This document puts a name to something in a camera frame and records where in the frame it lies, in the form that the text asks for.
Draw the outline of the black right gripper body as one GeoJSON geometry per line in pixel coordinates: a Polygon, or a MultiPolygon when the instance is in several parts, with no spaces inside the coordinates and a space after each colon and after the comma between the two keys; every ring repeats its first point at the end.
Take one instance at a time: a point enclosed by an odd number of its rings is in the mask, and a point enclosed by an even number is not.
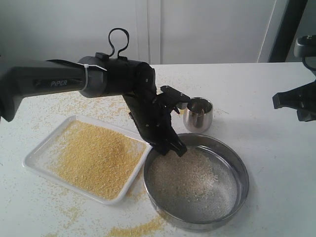
{"type": "Polygon", "coordinates": [[[299,121],[316,121],[316,109],[298,109],[297,118],[299,121]]]}

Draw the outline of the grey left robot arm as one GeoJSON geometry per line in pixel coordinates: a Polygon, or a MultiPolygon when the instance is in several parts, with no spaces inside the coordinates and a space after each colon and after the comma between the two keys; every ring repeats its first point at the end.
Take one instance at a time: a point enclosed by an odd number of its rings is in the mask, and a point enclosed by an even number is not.
{"type": "Polygon", "coordinates": [[[12,121],[26,97],[78,91],[86,98],[121,95],[143,140],[162,155],[182,156],[186,145],[171,125],[171,112],[180,111],[189,96],[162,86],[157,92],[156,73],[146,62],[111,59],[96,53],[79,62],[1,59],[0,117],[12,121]]]}

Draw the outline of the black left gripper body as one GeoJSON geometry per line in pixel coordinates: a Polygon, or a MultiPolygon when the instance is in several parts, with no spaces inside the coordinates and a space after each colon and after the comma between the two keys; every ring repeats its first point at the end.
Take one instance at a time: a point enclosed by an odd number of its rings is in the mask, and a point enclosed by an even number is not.
{"type": "Polygon", "coordinates": [[[167,92],[134,90],[123,95],[136,128],[152,146],[176,146],[177,134],[171,125],[171,111],[177,110],[177,98],[167,92]]]}

